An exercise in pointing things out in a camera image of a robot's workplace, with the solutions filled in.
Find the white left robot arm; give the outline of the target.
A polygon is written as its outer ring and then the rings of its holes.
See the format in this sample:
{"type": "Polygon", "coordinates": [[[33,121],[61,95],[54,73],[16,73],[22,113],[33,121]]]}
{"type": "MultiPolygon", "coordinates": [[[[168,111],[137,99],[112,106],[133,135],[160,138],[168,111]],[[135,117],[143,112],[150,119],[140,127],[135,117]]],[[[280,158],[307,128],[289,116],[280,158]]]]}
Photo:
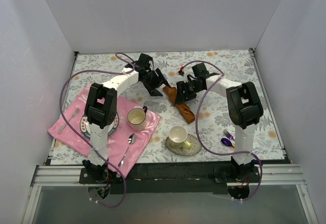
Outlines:
{"type": "Polygon", "coordinates": [[[83,166],[88,176],[97,183],[108,179],[107,139],[109,128],[117,114],[118,96],[139,81],[150,96],[162,96],[157,89],[161,85],[170,86],[158,68],[151,68],[151,56],[141,53],[137,61],[125,62],[127,65],[120,73],[115,73],[115,77],[102,84],[93,83],[90,86],[85,106],[85,115],[91,129],[91,152],[88,160],[83,160],[83,166]]]}

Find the orange-brown cloth napkin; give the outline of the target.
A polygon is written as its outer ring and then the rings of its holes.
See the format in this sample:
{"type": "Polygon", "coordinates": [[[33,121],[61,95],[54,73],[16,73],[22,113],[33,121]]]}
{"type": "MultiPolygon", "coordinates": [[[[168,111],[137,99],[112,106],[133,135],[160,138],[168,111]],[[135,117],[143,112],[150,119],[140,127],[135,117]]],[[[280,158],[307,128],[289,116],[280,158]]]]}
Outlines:
{"type": "Polygon", "coordinates": [[[175,104],[176,95],[177,95],[176,87],[169,88],[165,86],[163,87],[163,91],[168,96],[168,100],[172,103],[173,106],[175,106],[178,109],[179,113],[188,124],[191,124],[192,122],[195,121],[194,113],[185,103],[175,104]]]}

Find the purple fork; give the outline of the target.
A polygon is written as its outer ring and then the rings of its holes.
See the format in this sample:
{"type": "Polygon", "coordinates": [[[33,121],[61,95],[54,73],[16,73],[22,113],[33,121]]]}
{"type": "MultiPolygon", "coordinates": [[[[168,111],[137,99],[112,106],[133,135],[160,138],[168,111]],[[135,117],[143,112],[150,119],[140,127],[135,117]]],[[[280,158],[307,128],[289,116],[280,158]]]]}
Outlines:
{"type": "Polygon", "coordinates": [[[224,129],[223,133],[229,140],[235,141],[234,137],[232,136],[232,134],[230,134],[230,132],[227,129],[224,129]]]}

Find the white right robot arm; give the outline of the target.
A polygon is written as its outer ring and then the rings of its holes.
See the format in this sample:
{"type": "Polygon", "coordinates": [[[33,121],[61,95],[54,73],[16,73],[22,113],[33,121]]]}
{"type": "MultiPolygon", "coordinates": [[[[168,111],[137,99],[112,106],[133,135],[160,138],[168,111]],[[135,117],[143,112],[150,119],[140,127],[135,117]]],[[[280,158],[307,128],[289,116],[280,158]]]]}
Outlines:
{"type": "Polygon", "coordinates": [[[219,180],[242,182],[262,168],[261,160],[252,152],[254,132],[263,116],[263,107],[252,82],[239,83],[226,79],[222,70],[210,73],[205,62],[195,63],[193,74],[176,83],[175,104],[196,98],[198,92],[215,92],[227,99],[228,113],[235,129],[235,148],[228,153],[230,161],[214,169],[219,180]]]}

